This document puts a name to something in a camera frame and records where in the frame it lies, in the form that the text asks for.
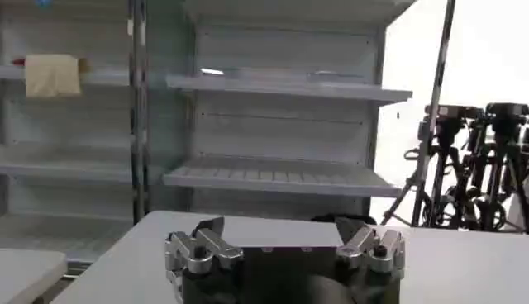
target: towel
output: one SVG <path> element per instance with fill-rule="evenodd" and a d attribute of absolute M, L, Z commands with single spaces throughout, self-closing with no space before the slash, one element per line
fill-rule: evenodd
<path fill-rule="evenodd" d="M 28 97 L 71 97 L 81 94 L 79 60 L 71 55 L 28 55 Z"/>

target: camera tripod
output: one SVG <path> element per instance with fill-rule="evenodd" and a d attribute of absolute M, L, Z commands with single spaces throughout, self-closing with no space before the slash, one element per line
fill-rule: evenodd
<path fill-rule="evenodd" d="M 523 179 L 526 176 L 527 158 L 522 156 L 522 147 L 518 144 L 520 126 L 527 122 L 525 116 L 529 115 L 527 105 L 512 103 L 491 103 L 487 105 L 487 113 L 490 115 L 490 124 L 494 130 L 494 145 L 492 151 L 492 172 L 487 187 L 487 195 L 482 212 L 481 228 L 486 231 L 494 231 L 494 214 L 501 202 L 500 184 L 507 195 L 512 192 L 518 196 L 520 209 L 524 220 L 525 232 L 529 233 L 529 205 Z M 507 167 L 502 182 L 502 169 L 504 160 Z"/>
<path fill-rule="evenodd" d="M 425 108 L 425 113 L 430 112 L 430 107 Z M 417 195 L 420 195 L 422 202 L 425 204 L 425 209 L 423 212 L 424 217 L 424 226 L 432 227 L 438 226 L 441 227 L 441 224 L 444 219 L 444 209 L 445 206 L 449 203 L 447 196 L 441 195 L 441 189 L 443 184 L 443 179 L 446 175 L 446 168 L 452 166 L 455 170 L 455 175 L 458 180 L 464 178 L 464 169 L 460 163 L 459 151 L 456 147 L 453 146 L 455 141 L 455 136 L 459 131 L 465 127 L 465 117 L 477 116 L 479 109 L 474 107 L 458 107 L 458 106 L 441 106 L 438 109 L 438 118 L 436 120 L 436 135 L 437 145 L 430 145 L 428 149 L 428 159 L 431 159 L 433 156 L 437 155 L 437 166 L 436 166 L 436 175 L 433 183 L 433 191 L 430 197 L 422 191 Z M 419 126 L 419 138 L 421 138 L 421 133 L 425 128 L 425 121 Z M 417 150 L 408 151 L 404 156 L 407 160 L 415 160 L 415 158 L 408 157 L 409 152 L 415 152 Z M 401 192 L 400 196 L 397 198 L 395 203 L 384 213 L 384 219 L 382 220 L 382 225 L 386 225 L 391 217 L 395 217 L 400 221 L 403 219 L 394 215 L 395 211 L 400 206 L 402 200 L 406 197 L 407 193 L 411 190 L 413 181 L 417 177 L 417 171 L 407 180 L 406 186 Z M 461 202 L 462 197 L 465 195 L 465 188 L 455 188 L 455 197 L 452 200 L 454 203 Z M 455 219 L 461 218 L 462 207 L 456 207 Z M 456 221 L 452 225 L 459 226 L 459 222 Z"/>

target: shelving unit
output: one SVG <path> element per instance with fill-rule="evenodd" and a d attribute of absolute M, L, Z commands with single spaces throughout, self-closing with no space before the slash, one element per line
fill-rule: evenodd
<path fill-rule="evenodd" d="M 123 157 L 127 153 L 119 149 L 11 145 L 0 150 L 0 174 L 129 183 L 131 164 Z"/>
<path fill-rule="evenodd" d="M 382 106 L 407 100 L 412 96 L 409 91 L 384 90 L 380 86 L 358 83 L 336 82 L 296 82 L 289 80 L 253 80 L 226 79 L 222 77 L 181 77 L 169 76 L 169 88 L 183 90 L 281 94 L 302 97 L 320 97 L 325 99 L 348 99 L 351 101 L 371 101 Z"/>
<path fill-rule="evenodd" d="M 24 80 L 24 69 L 14 66 L 0 66 L 0 79 L 3 80 Z M 129 86 L 129 71 L 119 69 L 96 69 L 81 74 L 82 84 L 104 85 L 113 87 Z"/>
<path fill-rule="evenodd" d="M 319 213 L 366 213 L 364 198 L 397 197 L 374 172 L 374 152 L 379 107 L 412 96 L 381 77 L 385 29 L 413 3 L 147 2 L 156 81 L 145 90 L 157 92 L 144 100 L 148 116 L 159 123 L 171 105 L 185 121 L 146 127 L 148 150 L 159 150 L 159 133 L 176 139 L 161 179 L 176 205 L 240 215 L 245 203 L 244 215 L 296 218 L 306 201 Z"/>
<path fill-rule="evenodd" d="M 131 37 L 119 0 L 0 0 L 0 247 L 93 262 L 132 224 Z M 86 60 L 82 96 L 26 98 L 31 54 Z"/>
<path fill-rule="evenodd" d="M 198 158 L 164 176 L 171 186 L 396 197 L 400 190 L 365 167 L 268 159 Z"/>

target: shelf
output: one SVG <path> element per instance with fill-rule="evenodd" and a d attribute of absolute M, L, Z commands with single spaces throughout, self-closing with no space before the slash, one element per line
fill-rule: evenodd
<path fill-rule="evenodd" d="M 377 86 L 353 83 L 280 82 L 223 77 L 168 76 L 170 88 L 218 92 L 283 94 L 306 97 L 325 97 L 353 100 L 370 100 L 389 104 L 403 102 L 412 96 L 409 91 L 386 90 Z"/>
<path fill-rule="evenodd" d="M 64 252 L 70 261 L 95 262 L 130 230 L 128 221 L 6 214 L 0 247 Z"/>
<path fill-rule="evenodd" d="M 24 69 L 14 66 L 0 66 L 0 79 L 24 80 Z M 124 69 L 95 69 L 81 74 L 81 83 L 106 85 L 112 87 L 128 87 L 129 71 Z"/>
<path fill-rule="evenodd" d="M 387 26 L 415 0 L 185 0 L 194 20 L 337 22 Z"/>
<path fill-rule="evenodd" d="M 131 182 L 130 151 L 17 144 L 0 149 L 0 174 Z"/>
<path fill-rule="evenodd" d="M 360 166 L 321 162 L 202 157 L 164 176 L 172 186 L 397 197 L 400 189 Z"/>

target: white wall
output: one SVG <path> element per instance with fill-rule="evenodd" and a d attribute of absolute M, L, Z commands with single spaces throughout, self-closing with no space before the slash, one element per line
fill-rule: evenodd
<path fill-rule="evenodd" d="M 403 153 L 418 145 L 417 127 L 431 100 L 445 8 L 444 0 L 417 0 L 388 29 L 384 86 L 411 89 L 414 98 L 381 110 L 375 169 L 399 186 L 415 169 Z M 521 0 L 457 1 L 441 103 L 484 107 L 489 102 L 529 101 L 524 92 L 529 87 L 528 9 L 529 2 Z M 397 214 L 410 220 L 414 197 L 410 192 Z M 392 202 L 374 198 L 372 216 L 380 221 Z M 400 224 L 392 220 L 390 225 Z"/>

